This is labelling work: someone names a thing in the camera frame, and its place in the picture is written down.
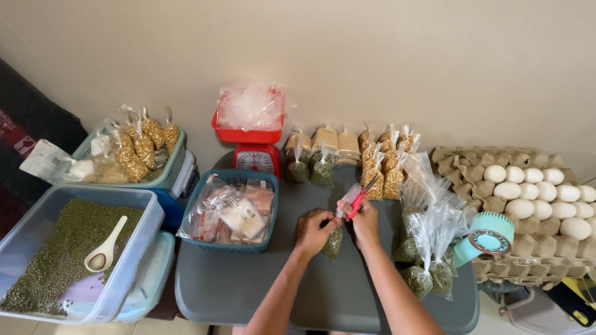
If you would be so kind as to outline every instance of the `cardboard egg tray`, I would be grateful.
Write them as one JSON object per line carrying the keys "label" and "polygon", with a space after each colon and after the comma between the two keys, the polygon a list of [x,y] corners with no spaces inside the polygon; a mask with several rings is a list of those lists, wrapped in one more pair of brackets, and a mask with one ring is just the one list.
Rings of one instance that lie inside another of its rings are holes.
{"label": "cardboard egg tray", "polygon": [[561,220],[536,216],[520,220],[505,214],[507,201],[492,195],[495,184],[483,180],[490,165],[525,168],[558,168],[564,184],[576,185],[575,173],[563,167],[563,159],[556,154],[542,154],[529,148],[510,147],[437,147],[431,154],[435,172],[453,183],[453,191],[479,212],[502,213],[513,221],[515,237],[507,255],[480,255],[472,260],[479,283],[491,280],[500,283],[509,280],[515,284],[541,285],[543,288],[558,284],[564,277],[582,278],[586,267],[596,265],[596,238],[577,241],[559,236]]}

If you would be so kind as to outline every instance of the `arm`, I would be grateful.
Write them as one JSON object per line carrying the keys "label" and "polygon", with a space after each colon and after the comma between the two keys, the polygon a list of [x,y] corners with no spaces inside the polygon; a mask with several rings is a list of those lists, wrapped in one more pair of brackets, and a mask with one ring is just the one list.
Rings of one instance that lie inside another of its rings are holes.
{"label": "arm", "polygon": [[[306,219],[298,220],[296,247],[250,319],[244,335],[286,334],[298,284],[306,265],[321,251],[331,232],[340,225],[341,220],[334,217],[329,211],[319,210]],[[325,228],[320,228],[321,222],[329,219],[333,220]]]}
{"label": "arm", "polygon": [[[337,205],[346,213],[352,212],[352,207],[345,201],[338,201]],[[391,332],[393,334],[444,334],[381,248],[377,216],[377,210],[368,200],[363,199],[362,207],[352,220],[356,246],[367,263]]]}

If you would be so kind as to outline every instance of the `hand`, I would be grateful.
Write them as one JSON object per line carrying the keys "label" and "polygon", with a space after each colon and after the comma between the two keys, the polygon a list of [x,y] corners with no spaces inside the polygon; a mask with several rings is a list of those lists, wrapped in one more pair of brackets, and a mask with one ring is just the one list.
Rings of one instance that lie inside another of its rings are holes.
{"label": "hand", "polygon": [[[348,213],[352,213],[353,207],[343,200],[337,202],[337,207],[341,208],[346,214],[344,219],[349,221]],[[381,245],[378,238],[378,212],[377,209],[367,199],[362,199],[360,208],[352,219],[354,221],[354,233],[356,234],[356,247],[362,250],[368,246]]]}
{"label": "hand", "polygon": [[[329,220],[329,223],[321,228],[321,223]],[[313,258],[325,245],[331,232],[342,224],[340,218],[328,210],[314,210],[308,214],[306,219],[298,219],[296,225],[296,251],[303,253],[308,259]]]}

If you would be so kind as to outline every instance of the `red kitchen scale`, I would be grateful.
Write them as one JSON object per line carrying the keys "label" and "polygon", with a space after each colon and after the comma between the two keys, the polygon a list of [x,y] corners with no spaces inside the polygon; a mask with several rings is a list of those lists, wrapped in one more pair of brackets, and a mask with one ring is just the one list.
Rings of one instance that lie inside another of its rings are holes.
{"label": "red kitchen scale", "polygon": [[218,127],[218,110],[211,120],[215,134],[224,142],[238,142],[234,149],[234,169],[258,170],[273,173],[280,179],[280,149],[275,146],[281,139],[278,131],[243,131]]}

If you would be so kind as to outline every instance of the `barcode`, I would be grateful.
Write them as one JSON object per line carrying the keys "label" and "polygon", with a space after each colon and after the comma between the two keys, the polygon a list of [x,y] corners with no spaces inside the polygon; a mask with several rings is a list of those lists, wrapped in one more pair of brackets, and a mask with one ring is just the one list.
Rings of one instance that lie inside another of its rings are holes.
{"label": "barcode", "polygon": [[246,207],[246,209],[244,210],[248,215],[250,215],[251,218],[254,219],[255,216],[257,216],[257,214],[253,213],[252,210],[250,210],[248,207]]}

